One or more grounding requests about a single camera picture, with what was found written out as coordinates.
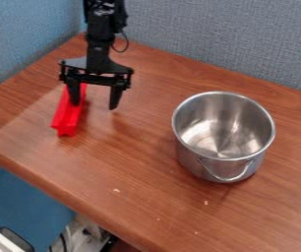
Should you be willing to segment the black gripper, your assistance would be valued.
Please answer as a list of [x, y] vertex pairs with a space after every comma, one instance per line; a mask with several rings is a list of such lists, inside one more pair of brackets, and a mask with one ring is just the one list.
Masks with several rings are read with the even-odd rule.
[[59, 80], [67, 85], [69, 100], [75, 106], [80, 104], [80, 83], [111, 86], [110, 110], [114, 110], [118, 108], [124, 89], [131, 86], [134, 69], [111, 59], [114, 36], [110, 39], [87, 37], [87, 41], [87, 55], [59, 62]]

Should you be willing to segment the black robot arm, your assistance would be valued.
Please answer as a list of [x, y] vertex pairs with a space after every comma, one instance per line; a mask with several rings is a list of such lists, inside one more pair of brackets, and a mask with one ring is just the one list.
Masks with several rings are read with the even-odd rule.
[[83, 0], [87, 23], [87, 55], [59, 62], [59, 80], [64, 82], [71, 103], [80, 104], [81, 84], [111, 88], [110, 110], [118, 108], [123, 92], [131, 86], [134, 69], [111, 60], [115, 35], [127, 26], [124, 0]]

